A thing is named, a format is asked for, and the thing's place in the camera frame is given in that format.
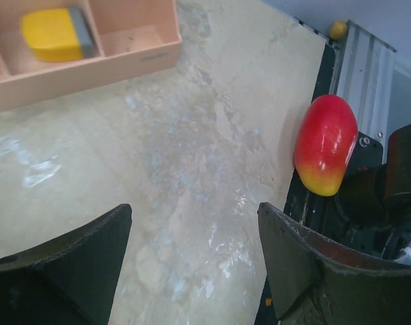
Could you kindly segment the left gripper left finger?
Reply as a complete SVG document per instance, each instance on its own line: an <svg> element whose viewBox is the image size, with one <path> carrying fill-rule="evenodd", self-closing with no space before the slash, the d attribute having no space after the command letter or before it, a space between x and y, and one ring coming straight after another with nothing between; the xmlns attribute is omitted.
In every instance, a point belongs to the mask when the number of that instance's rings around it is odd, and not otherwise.
<svg viewBox="0 0 411 325"><path fill-rule="evenodd" d="M121 204L0 258L0 324L107 324L132 224Z"/></svg>

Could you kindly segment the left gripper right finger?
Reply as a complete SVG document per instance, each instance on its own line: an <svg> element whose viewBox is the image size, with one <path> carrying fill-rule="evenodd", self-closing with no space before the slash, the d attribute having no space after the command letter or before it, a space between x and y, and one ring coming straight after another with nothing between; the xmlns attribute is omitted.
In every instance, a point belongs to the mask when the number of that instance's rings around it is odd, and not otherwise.
<svg viewBox="0 0 411 325"><path fill-rule="evenodd" d="M259 235L283 324L411 324L411 266L359 253L268 202Z"/></svg>

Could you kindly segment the fake red yellow mango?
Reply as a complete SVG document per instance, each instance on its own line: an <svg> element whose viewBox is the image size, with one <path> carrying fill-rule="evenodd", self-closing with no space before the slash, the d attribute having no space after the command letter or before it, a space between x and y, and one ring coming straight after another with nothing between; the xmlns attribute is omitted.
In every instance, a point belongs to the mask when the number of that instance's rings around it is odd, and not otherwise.
<svg viewBox="0 0 411 325"><path fill-rule="evenodd" d="M294 164L302 184L320 196L335 195L358 138L349 104L337 95L321 95L307 109L297 134Z"/></svg>

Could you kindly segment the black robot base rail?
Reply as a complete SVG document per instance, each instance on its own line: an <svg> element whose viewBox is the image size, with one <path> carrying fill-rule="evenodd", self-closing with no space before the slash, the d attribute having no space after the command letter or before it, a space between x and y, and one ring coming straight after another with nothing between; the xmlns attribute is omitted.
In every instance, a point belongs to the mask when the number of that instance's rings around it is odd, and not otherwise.
<svg viewBox="0 0 411 325"><path fill-rule="evenodd" d="M311 193L294 173L279 210L347 248L411 266L411 124L394 131L387 145L360 133L334 196ZM267 278L255 323L283 324Z"/></svg>

